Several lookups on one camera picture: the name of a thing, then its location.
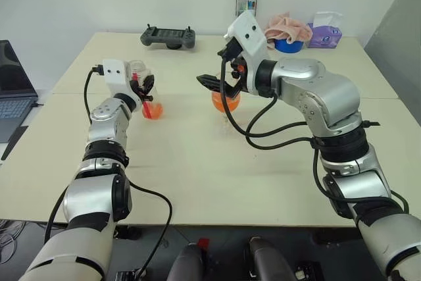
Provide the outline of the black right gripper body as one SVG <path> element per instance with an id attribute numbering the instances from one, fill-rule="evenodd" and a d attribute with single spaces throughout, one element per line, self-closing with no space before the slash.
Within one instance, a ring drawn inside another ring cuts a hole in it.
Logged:
<path id="1" fill-rule="evenodd" d="M 243 48 L 236 39 L 231 39 L 226 46 L 218 52 L 222 59 L 220 80 L 226 82 L 226 65 L 231 66 L 232 78 L 236 80 L 235 87 L 242 88 L 246 79 L 246 62 L 241 56 Z"/>

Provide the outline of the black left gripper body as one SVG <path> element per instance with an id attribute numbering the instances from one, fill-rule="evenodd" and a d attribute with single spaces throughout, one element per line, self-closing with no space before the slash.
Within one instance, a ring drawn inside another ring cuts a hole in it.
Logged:
<path id="1" fill-rule="evenodd" d="M 139 85 L 139 82 L 137 79 L 130 80 L 130 87 L 132 91 L 139 97 L 140 101 L 145 100 L 145 94 L 143 92 L 143 88 Z"/>

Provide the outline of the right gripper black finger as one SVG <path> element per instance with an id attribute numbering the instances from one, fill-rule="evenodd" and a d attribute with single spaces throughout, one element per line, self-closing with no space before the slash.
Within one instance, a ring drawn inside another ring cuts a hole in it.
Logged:
<path id="1" fill-rule="evenodd" d="M 198 82 L 210 91 L 221 91 L 224 84 L 216 76 L 203 74 L 197 77 Z"/>
<path id="2" fill-rule="evenodd" d="M 234 86 L 231 86 L 229 83 L 225 82 L 225 95 L 229 98 L 236 98 L 237 95 L 243 91 L 243 81 L 239 80 L 235 83 Z"/>

